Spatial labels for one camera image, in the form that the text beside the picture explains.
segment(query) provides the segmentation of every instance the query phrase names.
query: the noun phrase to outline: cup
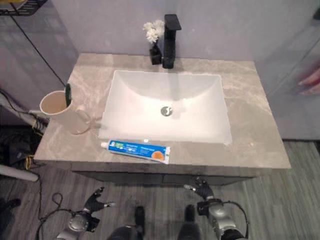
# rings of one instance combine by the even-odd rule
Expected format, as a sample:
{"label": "cup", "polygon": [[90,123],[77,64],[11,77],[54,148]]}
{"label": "cup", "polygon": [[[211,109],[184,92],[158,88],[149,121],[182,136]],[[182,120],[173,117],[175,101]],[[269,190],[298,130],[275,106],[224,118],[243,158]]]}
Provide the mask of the cup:
{"label": "cup", "polygon": [[85,111],[85,107],[76,105],[73,100],[67,107],[63,90],[47,94],[40,102],[40,110],[61,124],[71,134],[81,134],[90,128],[91,117]]}

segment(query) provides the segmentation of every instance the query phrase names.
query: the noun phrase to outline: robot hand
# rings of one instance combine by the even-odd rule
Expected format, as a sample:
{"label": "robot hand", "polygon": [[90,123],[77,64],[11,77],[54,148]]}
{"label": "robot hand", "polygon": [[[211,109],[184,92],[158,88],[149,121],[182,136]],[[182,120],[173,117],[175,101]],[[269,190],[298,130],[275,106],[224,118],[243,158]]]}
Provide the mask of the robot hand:
{"label": "robot hand", "polygon": [[[242,207],[236,202],[223,202],[221,199],[215,198],[214,193],[208,183],[197,176],[195,178],[195,184],[197,187],[193,187],[191,185],[184,185],[185,189],[192,190],[200,197],[204,199],[204,201],[197,203],[197,211],[200,216],[206,216],[210,225],[213,227],[215,231],[216,237],[218,240],[244,240],[248,238],[248,220],[246,213],[242,209]],[[239,207],[245,216],[245,220],[247,223],[247,230],[245,237],[238,230],[235,222],[228,215],[224,204],[235,204]]]}
{"label": "robot hand", "polygon": [[195,184],[197,185],[197,188],[190,185],[184,185],[184,188],[194,191],[205,201],[215,198],[214,192],[204,179],[197,176],[195,178]]}
{"label": "robot hand", "polygon": [[68,222],[68,226],[56,237],[59,240],[77,240],[84,232],[94,232],[100,222],[92,217],[92,213],[104,208],[114,207],[114,202],[99,202],[97,198],[101,196],[104,187],[98,188],[85,202],[84,208],[77,211]]}

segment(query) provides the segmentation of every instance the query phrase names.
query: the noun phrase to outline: faucet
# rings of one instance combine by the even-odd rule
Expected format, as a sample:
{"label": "faucet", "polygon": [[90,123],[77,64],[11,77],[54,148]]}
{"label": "faucet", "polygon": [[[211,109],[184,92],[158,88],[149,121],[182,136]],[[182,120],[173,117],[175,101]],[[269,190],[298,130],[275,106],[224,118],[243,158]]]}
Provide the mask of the faucet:
{"label": "faucet", "polygon": [[181,30],[181,26],[176,14],[164,15],[164,53],[162,67],[173,69],[176,59],[176,31]]}

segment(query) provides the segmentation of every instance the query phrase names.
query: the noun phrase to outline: sink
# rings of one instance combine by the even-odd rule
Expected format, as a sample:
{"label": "sink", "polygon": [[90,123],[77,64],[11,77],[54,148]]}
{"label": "sink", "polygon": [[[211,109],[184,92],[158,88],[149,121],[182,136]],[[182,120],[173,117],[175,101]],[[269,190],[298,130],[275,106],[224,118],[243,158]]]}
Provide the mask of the sink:
{"label": "sink", "polygon": [[230,144],[221,76],[116,70],[99,138]]}

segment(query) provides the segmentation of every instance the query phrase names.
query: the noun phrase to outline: black vase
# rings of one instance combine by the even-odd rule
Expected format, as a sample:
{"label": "black vase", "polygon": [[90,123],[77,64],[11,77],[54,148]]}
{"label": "black vase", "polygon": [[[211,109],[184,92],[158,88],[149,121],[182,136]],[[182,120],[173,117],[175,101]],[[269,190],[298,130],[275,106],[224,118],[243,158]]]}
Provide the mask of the black vase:
{"label": "black vase", "polygon": [[149,52],[152,65],[161,64],[162,54],[156,42],[152,45]]}

